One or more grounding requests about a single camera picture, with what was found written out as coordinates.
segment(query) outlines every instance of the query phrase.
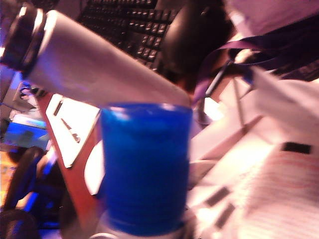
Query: wooden desk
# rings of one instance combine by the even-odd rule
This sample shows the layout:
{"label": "wooden desk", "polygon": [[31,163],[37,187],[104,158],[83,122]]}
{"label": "wooden desk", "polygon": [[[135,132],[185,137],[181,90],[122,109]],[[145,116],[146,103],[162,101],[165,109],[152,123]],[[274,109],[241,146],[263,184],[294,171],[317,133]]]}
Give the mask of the wooden desk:
{"label": "wooden desk", "polygon": [[52,95],[52,93],[48,93],[44,97],[38,98],[38,104],[42,117],[47,123],[49,136],[56,148],[58,164],[63,175],[67,190],[69,191],[70,197],[77,212],[81,228],[83,229],[83,231],[89,233],[94,231],[97,221],[103,212],[102,208],[100,207],[100,202],[95,196],[90,195],[84,181],[84,169],[86,161],[93,147],[101,139],[101,135],[99,134],[99,123],[97,123],[97,125],[94,127],[91,134],[89,135],[85,145],[76,158],[74,165],[71,168],[65,168],[56,138],[50,126],[49,120],[45,114],[46,108],[49,105]]}

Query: blue plastic cup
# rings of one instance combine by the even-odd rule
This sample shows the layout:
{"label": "blue plastic cup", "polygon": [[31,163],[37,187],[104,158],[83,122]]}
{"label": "blue plastic cup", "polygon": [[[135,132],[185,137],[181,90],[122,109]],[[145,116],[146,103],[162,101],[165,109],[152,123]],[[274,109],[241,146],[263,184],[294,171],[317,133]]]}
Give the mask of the blue plastic cup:
{"label": "blue plastic cup", "polygon": [[181,225],[191,117],[191,109],[170,104],[117,104],[102,109],[103,190],[111,227],[156,236]]}

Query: paper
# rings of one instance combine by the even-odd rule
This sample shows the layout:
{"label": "paper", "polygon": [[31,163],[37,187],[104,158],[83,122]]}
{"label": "paper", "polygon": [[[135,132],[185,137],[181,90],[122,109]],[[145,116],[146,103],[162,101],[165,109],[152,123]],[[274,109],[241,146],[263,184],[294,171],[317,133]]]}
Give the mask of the paper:
{"label": "paper", "polygon": [[226,0],[236,12],[242,15],[243,26],[238,29],[244,35],[251,32],[252,35],[262,35],[285,25],[319,12],[318,0]]}
{"label": "paper", "polygon": [[256,108],[292,133],[317,140],[319,135],[319,85],[298,80],[278,81],[274,75],[252,67],[258,97]]}
{"label": "paper", "polygon": [[239,239],[319,238],[319,155],[274,151],[237,189]]}
{"label": "paper", "polygon": [[[261,114],[256,110],[256,91],[241,99],[244,123],[253,125]],[[222,119],[213,122],[191,139],[190,161],[221,158],[244,135],[236,107],[229,108]]]}
{"label": "paper", "polygon": [[74,163],[90,132],[99,109],[62,95],[54,94],[46,110],[64,166]]}
{"label": "paper", "polygon": [[[276,130],[278,127],[273,120],[262,119],[190,190],[187,205],[193,207],[204,202],[221,185],[235,188],[247,172],[271,152],[274,144],[283,140]],[[266,141],[269,134],[277,140]]]}

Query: thermos lid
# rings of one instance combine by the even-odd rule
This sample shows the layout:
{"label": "thermos lid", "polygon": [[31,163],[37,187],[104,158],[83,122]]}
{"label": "thermos lid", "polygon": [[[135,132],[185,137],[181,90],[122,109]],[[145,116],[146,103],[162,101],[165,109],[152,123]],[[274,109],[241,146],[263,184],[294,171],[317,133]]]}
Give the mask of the thermos lid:
{"label": "thermos lid", "polygon": [[0,63],[18,71],[28,70],[41,45],[45,22],[43,10],[23,3],[1,47]]}

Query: black keyboard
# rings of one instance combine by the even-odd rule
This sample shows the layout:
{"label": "black keyboard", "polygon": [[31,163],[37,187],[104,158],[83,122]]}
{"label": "black keyboard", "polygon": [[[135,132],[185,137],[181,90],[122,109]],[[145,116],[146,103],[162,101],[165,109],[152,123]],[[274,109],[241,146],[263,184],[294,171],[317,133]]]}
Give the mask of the black keyboard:
{"label": "black keyboard", "polygon": [[141,64],[173,80],[160,53],[163,37],[184,0],[90,0],[78,22]]}

